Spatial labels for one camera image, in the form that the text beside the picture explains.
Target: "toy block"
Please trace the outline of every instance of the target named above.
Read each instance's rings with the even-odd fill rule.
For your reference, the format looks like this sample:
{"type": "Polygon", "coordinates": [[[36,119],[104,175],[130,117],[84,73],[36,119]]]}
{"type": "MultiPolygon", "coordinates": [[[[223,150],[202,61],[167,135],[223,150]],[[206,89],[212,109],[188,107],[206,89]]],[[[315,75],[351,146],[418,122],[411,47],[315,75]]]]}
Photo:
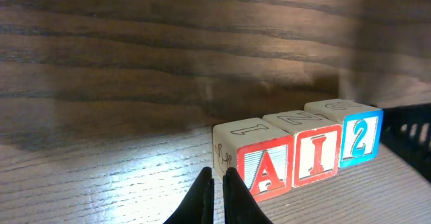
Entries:
{"type": "Polygon", "coordinates": [[[215,126],[213,160],[220,179],[235,167],[257,202],[292,188],[293,137],[260,118],[215,126]]]}
{"type": "Polygon", "coordinates": [[[343,126],[340,167],[356,165],[377,155],[383,122],[381,109],[334,99],[307,103],[304,110],[343,126]]]}
{"type": "Polygon", "coordinates": [[[302,110],[269,114],[263,120],[294,136],[294,187],[337,174],[341,125],[302,110]]]}

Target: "wooden block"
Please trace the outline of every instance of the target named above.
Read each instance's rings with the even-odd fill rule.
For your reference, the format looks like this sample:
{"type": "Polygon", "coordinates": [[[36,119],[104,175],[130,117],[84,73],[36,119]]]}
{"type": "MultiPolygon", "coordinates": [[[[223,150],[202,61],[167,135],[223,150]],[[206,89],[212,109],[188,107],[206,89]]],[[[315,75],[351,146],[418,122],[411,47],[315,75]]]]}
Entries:
{"type": "Polygon", "coordinates": [[[220,179],[236,167],[257,202],[292,188],[293,137],[260,118],[215,126],[213,160],[220,179]]]}
{"type": "Polygon", "coordinates": [[[339,124],[302,110],[269,114],[263,120],[294,136],[294,187],[337,174],[341,145],[339,124]]]}
{"type": "Polygon", "coordinates": [[[383,121],[381,109],[350,100],[323,100],[305,104],[304,110],[343,125],[340,167],[374,158],[383,121]]]}

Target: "red border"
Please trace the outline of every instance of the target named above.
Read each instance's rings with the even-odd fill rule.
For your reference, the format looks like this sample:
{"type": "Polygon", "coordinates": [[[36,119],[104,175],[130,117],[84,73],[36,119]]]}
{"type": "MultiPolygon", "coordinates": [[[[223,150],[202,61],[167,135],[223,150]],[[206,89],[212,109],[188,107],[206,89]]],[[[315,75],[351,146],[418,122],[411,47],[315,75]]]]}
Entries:
{"type": "Polygon", "coordinates": [[[323,180],[325,178],[329,178],[331,176],[334,176],[338,172],[338,161],[339,161],[339,152],[340,152],[340,146],[341,146],[341,125],[336,124],[333,126],[328,127],[322,127],[318,128],[316,130],[308,130],[304,131],[298,134],[296,137],[296,154],[295,154],[295,180],[294,180],[294,187],[301,187],[306,184],[311,184],[313,182],[316,182],[318,180],[323,180]],[[337,146],[335,149],[335,161],[334,161],[334,168],[331,171],[323,172],[321,174],[316,174],[310,177],[307,177],[303,180],[299,179],[299,161],[301,156],[301,140],[305,137],[313,137],[325,133],[330,133],[333,131],[337,131],[337,146]]]}
{"type": "Polygon", "coordinates": [[[254,195],[253,197],[255,198],[256,202],[260,202],[262,200],[267,200],[269,198],[279,196],[280,194],[284,194],[288,192],[292,188],[292,175],[293,175],[292,171],[293,171],[293,162],[294,162],[294,138],[291,135],[287,135],[284,137],[280,137],[278,139],[272,139],[272,140],[240,147],[237,151],[238,165],[236,169],[238,170],[238,173],[240,174],[242,181],[244,181],[244,156],[246,153],[252,153],[255,151],[270,149],[273,147],[279,147],[282,145],[288,146],[288,155],[286,156],[288,160],[288,168],[287,168],[288,172],[286,173],[287,178],[286,178],[285,186],[277,188],[275,190],[265,191],[264,193],[254,195]]]}

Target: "tabletop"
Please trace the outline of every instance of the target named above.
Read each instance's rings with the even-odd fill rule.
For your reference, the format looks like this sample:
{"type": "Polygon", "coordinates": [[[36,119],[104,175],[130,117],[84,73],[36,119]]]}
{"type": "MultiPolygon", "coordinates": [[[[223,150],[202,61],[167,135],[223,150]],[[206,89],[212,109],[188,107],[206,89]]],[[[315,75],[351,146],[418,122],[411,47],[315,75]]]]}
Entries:
{"type": "MultiPolygon", "coordinates": [[[[0,223],[161,223],[212,166],[215,124],[431,102],[430,23],[431,0],[0,0],[0,223]]],[[[431,186],[380,146],[259,204],[274,223],[425,223],[431,186]]]]}

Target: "blue border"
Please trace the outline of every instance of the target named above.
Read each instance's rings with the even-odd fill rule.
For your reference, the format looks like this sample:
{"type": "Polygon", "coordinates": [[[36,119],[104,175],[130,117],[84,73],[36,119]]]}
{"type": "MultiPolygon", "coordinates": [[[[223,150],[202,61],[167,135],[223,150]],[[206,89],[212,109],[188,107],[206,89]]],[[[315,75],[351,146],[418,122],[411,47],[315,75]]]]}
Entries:
{"type": "Polygon", "coordinates": [[[350,116],[346,116],[344,118],[344,123],[343,123],[343,140],[341,142],[341,155],[340,155],[340,162],[339,162],[339,166],[340,167],[349,167],[349,166],[353,166],[353,165],[357,165],[359,163],[363,163],[365,161],[371,160],[374,157],[376,157],[377,153],[378,153],[378,143],[380,142],[380,133],[382,131],[382,122],[383,122],[383,111],[382,110],[377,110],[377,111],[372,111],[372,112],[364,112],[364,113],[359,113],[359,114],[353,114],[350,116]],[[368,118],[368,117],[373,117],[373,116],[377,116],[378,117],[378,122],[377,122],[377,129],[376,129],[376,138],[375,138],[375,142],[374,145],[372,147],[372,152],[371,154],[367,154],[364,157],[357,157],[357,158],[353,158],[353,159],[349,159],[346,161],[343,161],[343,153],[344,153],[344,141],[345,141],[345,130],[347,128],[347,122],[351,121],[351,120],[360,120],[360,119],[364,119],[364,118],[368,118]]]}

